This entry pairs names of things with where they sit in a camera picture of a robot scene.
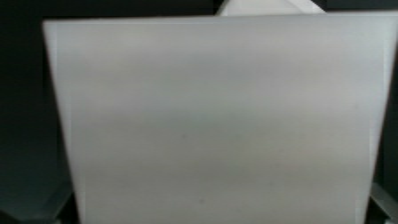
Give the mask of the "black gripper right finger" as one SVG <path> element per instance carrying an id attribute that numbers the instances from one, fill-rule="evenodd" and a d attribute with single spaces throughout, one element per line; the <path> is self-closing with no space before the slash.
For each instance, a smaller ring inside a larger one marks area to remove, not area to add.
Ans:
<path id="1" fill-rule="evenodd" d="M 381 186 L 372 187 L 367 224 L 398 224 L 398 201 Z"/>

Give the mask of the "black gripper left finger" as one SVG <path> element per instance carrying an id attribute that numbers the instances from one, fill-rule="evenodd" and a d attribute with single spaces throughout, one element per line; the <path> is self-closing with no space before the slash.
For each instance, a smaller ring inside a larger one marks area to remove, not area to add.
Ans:
<path id="1" fill-rule="evenodd" d="M 0 224 L 75 224 L 75 193 L 70 182 L 47 191 L 34 191 L 22 200 L 4 205 L 0 197 Z"/>

